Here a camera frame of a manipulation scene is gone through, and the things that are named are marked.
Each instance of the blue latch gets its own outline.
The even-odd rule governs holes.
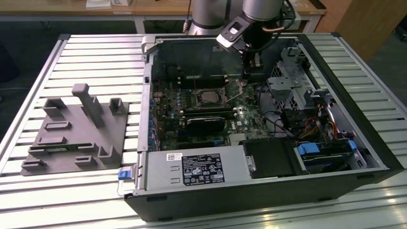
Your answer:
[[[316,143],[303,143],[298,147],[299,154],[318,154],[320,153]]]
[[[131,170],[123,170],[119,172],[119,180],[129,180],[132,179],[132,171]]]
[[[352,151],[355,151],[358,149],[356,143],[352,140],[350,140],[348,144],[350,144]]]

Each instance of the power supply label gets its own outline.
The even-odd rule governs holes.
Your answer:
[[[224,182],[220,154],[183,156],[186,186]]]

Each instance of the white box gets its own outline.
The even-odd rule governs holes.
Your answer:
[[[112,9],[109,0],[87,0],[87,10]]]
[[[112,0],[112,5],[115,6],[128,6],[132,0]]]

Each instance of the floor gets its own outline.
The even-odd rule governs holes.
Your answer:
[[[155,21],[145,23],[147,33],[181,32],[181,21]],[[20,69],[17,78],[0,83],[0,139],[7,132],[13,117],[36,80],[41,67],[60,34],[136,33],[131,21],[52,22],[44,29],[39,22],[0,22],[0,43]],[[392,35],[370,61],[392,92],[407,104],[407,42]]]

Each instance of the table surface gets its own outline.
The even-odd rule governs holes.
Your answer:
[[[300,15],[323,15],[308,0],[291,0]],[[87,15],[186,15],[190,0],[133,0],[129,6],[87,10],[85,0],[0,0],[0,15],[87,16]]]

